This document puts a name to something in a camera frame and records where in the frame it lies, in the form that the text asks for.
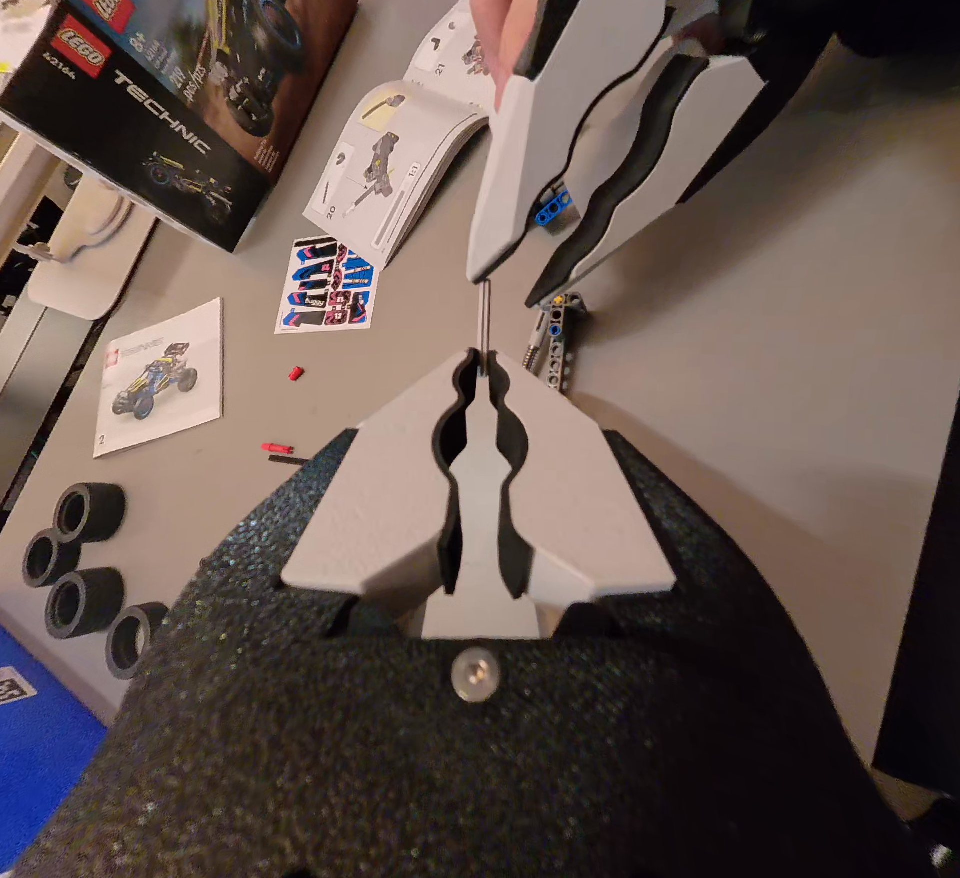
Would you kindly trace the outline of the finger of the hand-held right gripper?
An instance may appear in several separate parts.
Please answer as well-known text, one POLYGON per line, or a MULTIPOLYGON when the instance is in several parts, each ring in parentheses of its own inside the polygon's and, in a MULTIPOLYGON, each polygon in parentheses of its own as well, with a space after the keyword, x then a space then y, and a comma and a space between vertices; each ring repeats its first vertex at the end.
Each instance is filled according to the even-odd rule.
POLYGON ((570 169, 586 120, 669 46, 666 0, 470 0, 495 84, 491 144, 466 258, 485 281, 570 169))
POLYGON ((678 205, 764 89, 746 57, 684 52, 661 30, 574 49, 525 82, 525 183, 561 176, 585 199, 528 308, 678 205))

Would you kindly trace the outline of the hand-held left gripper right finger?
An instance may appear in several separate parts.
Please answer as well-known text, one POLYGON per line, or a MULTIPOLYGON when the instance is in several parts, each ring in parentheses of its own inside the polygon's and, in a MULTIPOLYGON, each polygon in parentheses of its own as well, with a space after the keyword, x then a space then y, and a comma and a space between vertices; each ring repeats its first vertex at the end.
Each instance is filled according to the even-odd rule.
POLYGON ((499 493, 498 566, 540 639, 572 605, 671 591, 677 577, 599 425, 508 356, 486 357, 499 493))

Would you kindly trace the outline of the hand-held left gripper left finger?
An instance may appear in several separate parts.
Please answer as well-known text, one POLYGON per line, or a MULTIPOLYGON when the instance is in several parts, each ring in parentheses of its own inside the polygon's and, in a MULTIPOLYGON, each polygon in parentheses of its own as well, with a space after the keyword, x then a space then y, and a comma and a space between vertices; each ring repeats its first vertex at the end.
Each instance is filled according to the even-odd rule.
POLYGON ((356 429, 280 577, 289 587, 354 596, 409 637, 461 570, 460 490, 479 353, 457 352, 356 429))

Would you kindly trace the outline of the blue lego beam piece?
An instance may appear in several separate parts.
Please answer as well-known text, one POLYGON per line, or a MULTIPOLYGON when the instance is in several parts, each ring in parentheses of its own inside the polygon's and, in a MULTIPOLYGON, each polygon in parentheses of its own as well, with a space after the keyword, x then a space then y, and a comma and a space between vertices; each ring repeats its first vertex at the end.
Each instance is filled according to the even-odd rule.
POLYGON ((569 190, 565 185, 558 188, 548 188, 540 196, 540 202, 535 210, 533 222, 539 227, 561 227, 580 217, 572 202, 569 190))

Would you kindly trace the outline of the grey lego beam assembly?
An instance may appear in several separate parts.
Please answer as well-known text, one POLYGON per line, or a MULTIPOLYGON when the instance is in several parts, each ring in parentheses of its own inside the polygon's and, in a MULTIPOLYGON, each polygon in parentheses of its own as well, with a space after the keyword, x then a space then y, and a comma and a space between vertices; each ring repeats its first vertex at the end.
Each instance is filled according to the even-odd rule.
POLYGON ((589 316, 580 292, 554 296, 536 312, 521 367, 541 377, 551 389, 566 394, 579 331, 589 316))

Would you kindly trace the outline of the open lego instruction booklet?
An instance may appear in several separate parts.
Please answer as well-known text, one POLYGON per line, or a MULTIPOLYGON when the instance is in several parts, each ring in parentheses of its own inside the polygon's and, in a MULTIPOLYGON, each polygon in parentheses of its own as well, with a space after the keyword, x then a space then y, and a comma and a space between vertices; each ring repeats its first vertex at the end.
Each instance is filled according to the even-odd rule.
POLYGON ((386 267, 450 164, 488 125, 495 96, 471 0, 459 0, 428 31, 402 79, 357 105, 304 216, 386 267))

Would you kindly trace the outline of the lego sticker sheet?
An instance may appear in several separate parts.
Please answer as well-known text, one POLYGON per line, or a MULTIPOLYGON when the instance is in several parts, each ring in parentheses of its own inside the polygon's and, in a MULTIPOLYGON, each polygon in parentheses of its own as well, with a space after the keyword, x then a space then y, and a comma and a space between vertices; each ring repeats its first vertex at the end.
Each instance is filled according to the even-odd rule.
POLYGON ((332 236, 295 240, 284 271, 275 334, 369 329, 380 272, 332 236))

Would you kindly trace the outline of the closed lego instruction booklet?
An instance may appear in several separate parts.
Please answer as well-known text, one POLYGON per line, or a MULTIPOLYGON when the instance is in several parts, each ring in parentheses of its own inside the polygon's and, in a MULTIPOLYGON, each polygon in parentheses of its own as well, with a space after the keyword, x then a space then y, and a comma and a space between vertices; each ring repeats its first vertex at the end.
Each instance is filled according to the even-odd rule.
POLYGON ((224 303, 197 308, 110 341, 92 455, 101 458, 222 417, 224 303))

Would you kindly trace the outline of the black rubber lego tire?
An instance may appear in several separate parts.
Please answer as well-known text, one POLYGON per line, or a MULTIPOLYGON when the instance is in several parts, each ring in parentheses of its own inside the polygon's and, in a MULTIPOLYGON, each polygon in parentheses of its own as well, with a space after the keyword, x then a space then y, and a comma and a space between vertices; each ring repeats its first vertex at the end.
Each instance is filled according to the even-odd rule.
POLYGON ((57 501, 52 527, 65 543, 102 542, 114 536, 123 523, 126 505, 125 492, 117 484, 75 483, 57 501))
POLYGON ((74 572, 81 558, 82 545, 63 541, 54 528, 46 528, 30 539, 21 566, 28 587, 49 587, 67 573, 74 572))
POLYGON ((169 608, 160 601, 132 604, 118 614, 105 639, 105 662, 118 680, 134 678, 169 608))
POLYGON ((55 640, 68 640, 110 628, 124 607, 125 583, 113 567, 67 572, 50 589, 44 623, 55 640))

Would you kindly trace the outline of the lego set box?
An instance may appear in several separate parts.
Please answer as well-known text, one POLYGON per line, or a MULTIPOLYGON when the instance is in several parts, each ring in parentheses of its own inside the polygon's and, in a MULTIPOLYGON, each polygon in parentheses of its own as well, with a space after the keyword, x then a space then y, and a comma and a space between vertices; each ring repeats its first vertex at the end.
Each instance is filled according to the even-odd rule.
POLYGON ((358 0, 40 0, 2 119, 226 252, 282 175, 358 0))

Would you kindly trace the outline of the blue tagged storage bin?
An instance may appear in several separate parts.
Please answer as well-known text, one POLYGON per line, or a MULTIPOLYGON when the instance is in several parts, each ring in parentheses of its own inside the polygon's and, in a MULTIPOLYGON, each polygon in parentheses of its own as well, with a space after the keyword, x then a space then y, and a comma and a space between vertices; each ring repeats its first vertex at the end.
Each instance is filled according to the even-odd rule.
POLYGON ((1 873, 8 876, 78 784, 106 728, 1 630, 1 873))

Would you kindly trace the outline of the white chair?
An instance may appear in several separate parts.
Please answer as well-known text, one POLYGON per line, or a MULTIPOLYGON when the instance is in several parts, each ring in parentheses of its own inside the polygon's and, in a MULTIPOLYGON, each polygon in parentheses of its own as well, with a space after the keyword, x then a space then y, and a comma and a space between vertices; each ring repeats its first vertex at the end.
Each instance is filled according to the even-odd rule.
POLYGON ((34 268, 28 298, 92 321, 116 304, 157 218, 114 186, 83 175, 34 268))

